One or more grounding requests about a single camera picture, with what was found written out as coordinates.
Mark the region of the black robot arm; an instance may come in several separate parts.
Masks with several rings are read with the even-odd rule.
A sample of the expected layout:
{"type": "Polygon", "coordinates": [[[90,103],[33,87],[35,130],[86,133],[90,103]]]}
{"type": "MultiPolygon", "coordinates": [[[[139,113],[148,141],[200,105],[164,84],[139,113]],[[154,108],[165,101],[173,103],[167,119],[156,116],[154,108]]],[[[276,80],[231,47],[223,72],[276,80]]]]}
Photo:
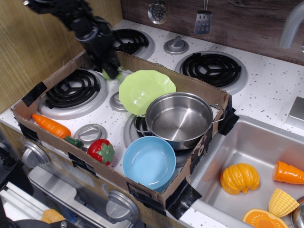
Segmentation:
{"type": "Polygon", "coordinates": [[[121,64],[114,48],[114,32],[110,24],[94,16],[85,0],[24,0],[23,4],[37,14],[51,14],[72,31],[90,56],[95,67],[110,79],[120,74],[121,64]]]}

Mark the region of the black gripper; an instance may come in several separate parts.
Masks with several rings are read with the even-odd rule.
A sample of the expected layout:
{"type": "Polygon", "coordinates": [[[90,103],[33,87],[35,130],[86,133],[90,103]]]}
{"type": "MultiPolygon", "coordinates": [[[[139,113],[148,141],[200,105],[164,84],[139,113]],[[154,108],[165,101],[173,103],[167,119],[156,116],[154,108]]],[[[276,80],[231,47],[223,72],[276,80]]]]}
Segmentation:
{"type": "Polygon", "coordinates": [[[113,47],[112,32],[103,34],[95,32],[82,40],[82,45],[92,57],[91,70],[102,73],[103,70],[110,79],[116,79],[121,72],[121,64],[113,47]]]}

